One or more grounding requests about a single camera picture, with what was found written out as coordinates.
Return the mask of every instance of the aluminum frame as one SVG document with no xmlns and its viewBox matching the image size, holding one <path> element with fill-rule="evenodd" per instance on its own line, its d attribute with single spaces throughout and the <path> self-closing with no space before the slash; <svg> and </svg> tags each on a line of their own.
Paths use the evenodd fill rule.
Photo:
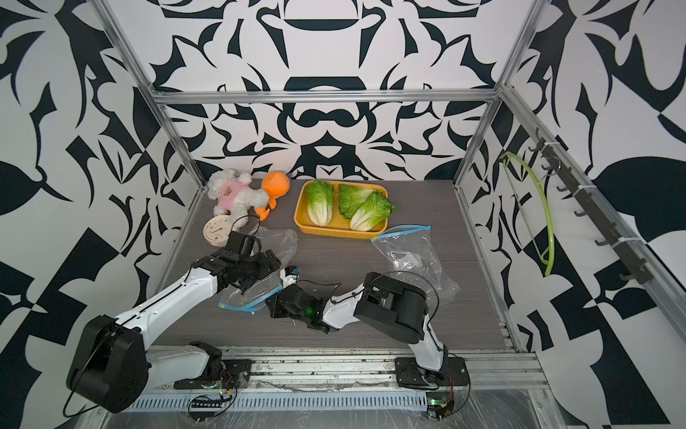
<svg viewBox="0 0 686 429">
<path fill-rule="evenodd" d="M 102 24 L 105 35 L 107 35 L 107 38 L 110 39 L 112 46 L 119 53 L 121 60 L 133 78 L 138 90 L 141 92 L 141 95 L 143 96 L 148 108 L 150 108 L 152 111 L 153 116 L 160 124 L 162 129 L 164 129 L 164 131 L 167 133 L 167 137 L 169 137 L 172 147 L 174 147 L 174 150 L 181 158 L 181 162 L 183 163 L 183 166 L 186 167 L 186 171 L 188 171 L 198 187 L 202 187 L 205 184 L 205 179 L 202 177 L 202 174 L 198 169 L 198 165 L 193 160 L 191 153 L 188 151 L 186 143 L 176 131 L 176 127 L 174 127 L 172 124 L 172 120 L 152 97 L 150 82 L 143 70 L 143 67 L 141 67 L 141 62 L 136 57 L 131 44 L 126 38 L 126 35 L 119 25 L 114 12 L 107 3 L 107 0 L 88 0 L 88 3 L 93 6 L 93 12 L 95 13 L 98 21 L 100 21 Z"/>
<path fill-rule="evenodd" d="M 152 346 L 151 351 L 177 347 Z M 222 359 L 251 359 L 245 393 L 292 391 L 406 391 L 395 381 L 394 359 L 414 356 L 407 349 L 289 349 L 218 347 Z M 457 350 L 475 390 L 549 389 L 535 353 Z M 150 394 L 168 393 L 172 385 Z M 184 393 L 207 393 L 189 389 Z"/>
<path fill-rule="evenodd" d="M 589 186 L 587 192 L 593 196 L 606 218 L 614 223 L 616 231 L 622 238 L 629 238 L 626 243 L 640 257 L 646 260 L 645 267 L 652 273 L 653 278 L 643 284 L 646 292 L 655 301 L 667 320 L 672 324 L 677 334 L 686 341 L 686 290 L 684 290 L 670 271 L 660 262 L 657 256 L 648 248 L 648 245 L 634 231 L 621 214 L 605 198 L 593 181 L 584 173 L 581 167 L 569 156 L 562 145 L 555 140 L 553 134 L 545 124 L 531 111 L 526 102 L 511 86 L 505 85 L 498 90 L 498 96 L 502 98 L 507 107 L 512 111 L 515 118 L 524 127 L 524 130 L 533 139 L 536 135 L 552 146 L 555 156 L 562 161 L 563 165 L 571 167 L 575 179 L 583 186 Z"/>
<path fill-rule="evenodd" d="M 479 125 L 477 126 L 476 131 L 474 131 L 472 138 L 469 140 L 469 143 L 467 143 L 467 151 L 464 153 L 464 158 L 462 158 L 462 160 L 460 161 L 458 171 L 455 172 L 455 177 L 453 177 L 453 184 L 459 185 L 464 180 L 464 176 L 469 171 L 469 167 L 474 162 L 474 158 L 476 157 L 477 152 L 479 152 L 481 145 L 484 144 L 484 139 L 486 138 L 488 128 L 493 123 L 493 120 L 495 119 L 495 116 L 498 113 L 498 109 L 500 109 L 501 104 L 502 100 L 500 99 L 496 99 L 495 101 L 488 103 L 486 111 L 484 111 L 484 114 L 481 116 L 481 119 L 479 120 Z"/>
<path fill-rule="evenodd" d="M 222 103 L 322 102 L 454 102 L 495 100 L 494 89 L 377 89 L 365 91 L 227 91 L 162 92 L 152 97 L 160 105 Z"/>
<path fill-rule="evenodd" d="M 526 350 L 526 345 L 524 341 L 520 338 L 517 332 L 511 330 L 514 326 L 517 325 L 513 321 L 510 312 L 508 311 L 508 308 L 505 304 L 505 301 L 500 297 L 500 294 L 498 293 L 498 288 L 496 286 L 497 284 L 495 283 L 495 279 L 493 277 L 494 271 L 490 267 L 490 263 L 488 262 L 488 258 L 486 257 L 486 251 L 484 250 L 484 247 L 481 245 L 479 234 L 477 233 L 476 228 L 474 227 L 474 221 L 472 221 L 471 215 L 469 214 L 469 203 L 464 197 L 464 192 L 462 192 L 460 188 L 457 188 L 455 189 L 455 194 L 458 198 L 458 204 L 460 205 L 462 217 L 464 218 L 464 222 L 466 223 L 467 233 L 469 234 L 469 238 L 471 238 L 472 244 L 474 245 L 474 251 L 476 252 L 476 256 L 479 261 L 479 267 L 481 268 L 481 271 L 484 273 L 484 277 L 486 279 L 486 289 L 488 290 L 488 295 L 490 296 L 490 302 L 493 304 L 493 309 L 495 310 L 498 319 L 502 323 L 505 323 L 505 328 L 507 329 L 507 332 L 510 334 L 510 340 L 514 345 L 514 350 L 517 352 Z"/>
<path fill-rule="evenodd" d="M 193 201 L 191 202 L 191 205 L 188 208 L 186 218 L 183 220 L 183 223 L 181 224 L 181 230 L 178 232 L 176 240 L 174 240 L 174 244 L 172 244 L 171 246 L 169 256 L 167 257 L 167 260 L 165 261 L 165 264 L 162 267 L 162 277 L 160 277 L 159 281 L 153 288 L 152 293 L 149 295 L 149 297 L 152 297 L 157 292 L 166 288 L 171 282 L 174 281 L 169 280 L 169 273 L 172 269 L 172 265 L 174 265 L 174 261 L 176 261 L 176 257 L 178 256 L 179 251 L 181 250 L 181 244 L 184 241 L 186 241 L 186 237 L 188 236 L 188 232 L 191 229 L 191 225 L 193 225 L 193 222 L 195 222 L 196 220 L 196 214 L 198 212 L 198 209 L 200 208 L 200 203 L 202 202 L 202 197 L 205 195 L 205 191 L 205 187 L 198 188 L 198 190 L 196 191 L 196 194 L 193 197 Z"/>
<path fill-rule="evenodd" d="M 519 65 L 521 64 L 524 53 L 527 49 L 529 49 L 532 40 L 534 40 L 536 29 L 539 26 L 541 17 L 545 12 L 546 7 L 551 2 L 552 0 L 534 0 L 531 3 L 529 11 L 526 14 L 526 18 L 524 19 L 524 24 L 517 34 L 517 38 L 515 39 L 508 59 L 505 61 L 503 73 L 500 75 L 500 79 L 498 79 L 498 83 L 495 85 L 496 93 L 503 85 L 510 84 L 512 77 L 515 75 Z M 484 115 L 481 116 L 479 126 L 474 132 L 474 135 L 467 146 L 466 154 L 464 155 L 464 158 L 462 158 L 462 161 L 458 166 L 458 171 L 455 172 L 455 177 L 453 178 L 453 183 L 457 184 L 458 186 L 464 180 L 464 175 L 469 170 L 472 162 L 474 162 L 476 152 L 479 151 L 481 145 L 484 143 L 484 137 L 486 136 L 488 127 L 490 127 L 490 125 L 493 123 L 499 108 L 500 97 L 497 96 L 495 101 L 488 105 Z"/>
<path fill-rule="evenodd" d="M 153 346 L 151 351 L 174 347 Z M 293 397 L 294 393 L 340 392 L 350 395 L 388 396 L 389 393 L 417 394 L 395 382 L 394 359 L 412 356 L 407 349 L 295 349 L 219 347 L 223 359 L 251 359 L 250 381 L 241 394 L 254 399 Z M 563 429 L 560 409 L 535 353 L 502 351 L 455 351 L 463 357 L 474 391 L 525 391 L 531 399 L 542 429 Z M 141 396 L 151 402 L 177 395 L 188 398 L 219 393 L 217 389 L 175 390 L 161 386 Z M 161 412 L 175 412 L 170 407 Z M 101 428 L 111 414 L 98 408 L 85 413 L 79 429 Z"/>
</svg>

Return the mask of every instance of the patterned backdrop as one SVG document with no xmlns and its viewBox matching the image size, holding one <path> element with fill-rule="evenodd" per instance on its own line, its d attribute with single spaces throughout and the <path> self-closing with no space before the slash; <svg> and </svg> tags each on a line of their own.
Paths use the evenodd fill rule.
<svg viewBox="0 0 686 429">
<path fill-rule="evenodd" d="M 532 0 L 116 0 L 165 91 L 493 87 Z"/>
<path fill-rule="evenodd" d="M 614 207 L 683 283 L 686 191 L 685 4 L 553 0 L 515 89 Z M 537 351 L 570 427 L 686 427 L 686 345 L 628 274 L 559 178 L 544 180 L 555 264 L 544 277 L 501 164 L 504 150 L 545 173 L 512 113 L 499 111 L 463 190 L 497 287 Z M 536 243 L 547 246 L 536 188 L 510 175 Z"/>
<path fill-rule="evenodd" d="M 145 299 L 197 187 L 83 0 L 2 2 L 0 100 L 0 421 L 54 428 L 84 325 Z"/>
<path fill-rule="evenodd" d="M 298 178 L 455 176 L 484 102 L 194 104 L 168 111 L 200 171 Z"/>
</svg>

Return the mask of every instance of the plastic bag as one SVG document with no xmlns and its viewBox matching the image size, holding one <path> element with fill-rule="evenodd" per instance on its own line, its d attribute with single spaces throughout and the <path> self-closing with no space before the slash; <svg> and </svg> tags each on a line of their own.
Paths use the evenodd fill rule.
<svg viewBox="0 0 686 429">
<path fill-rule="evenodd" d="M 390 262 L 389 271 L 411 271 L 430 281 L 434 291 L 420 277 L 406 273 L 392 273 L 389 277 L 421 288 L 432 304 L 436 295 L 442 304 L 452 302 L 460 290 L 457 282 L 443 270 L 436 249 L 431 244 L 431 227 L 422 225 L 399 225 L 372 238 L 372 244 Z"/>
<path fill-rule="evenodd" d="M 298 235 L 292 229 L 269 230 L 261 227 L 254 235 L 262 243 L 262 251 L 271 249 L 274 252 L 281 261 L 281 268 L 287 267 L 293 255 L 296 254 Z M 227 287 L 219 299 L 219 308 L 251 313 L 260 310 L 265 306 L 265 299 L 283 289 L 280 272 L 281 269 L 278 269 L 264 279 L 255 282 L 243 294 L 238 288 Z"/>
</svg>

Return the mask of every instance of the romaine lettuce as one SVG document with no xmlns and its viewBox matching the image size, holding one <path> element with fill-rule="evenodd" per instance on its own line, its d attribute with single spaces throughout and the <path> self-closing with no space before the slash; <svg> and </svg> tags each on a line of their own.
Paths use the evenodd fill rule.
<svg viewBox="0 0 686 429">
<path fill-rule="evenodd" d="M 374 192 L 370 187 L 338 185 L 338 211 L 346 219 L 352 219 L 359 206 Z"/>
<path fill-rule="evenodd" d="M 379 222 L 382 222 L 395 210 L 388 198 L 379 191 L 372 192 L 359 206 L 353 219 L 350 221 L 350 229 L 354 231 L 369 231 Z"/>
<path fill-rule="evenodd" d="M 314 181 L 306 188 L 307 213 L 318 227 L 325 227 L 333 215 L 333 185 L 323 181 Z"/>
</svg>

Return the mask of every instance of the clock face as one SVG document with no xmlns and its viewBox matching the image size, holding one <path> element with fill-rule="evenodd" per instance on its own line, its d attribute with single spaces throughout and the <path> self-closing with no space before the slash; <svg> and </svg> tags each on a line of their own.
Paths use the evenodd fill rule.
<svg viewBox="0 0 686 429">
<path fill-rule="evenodd" d="M 202 234 L 209 244 L 216 247 L 226 246 L 228 234 L 231 232 L 231 223 L 228 218 L 228 215 L 219 215 L 207 221 Z"/>
</svg>

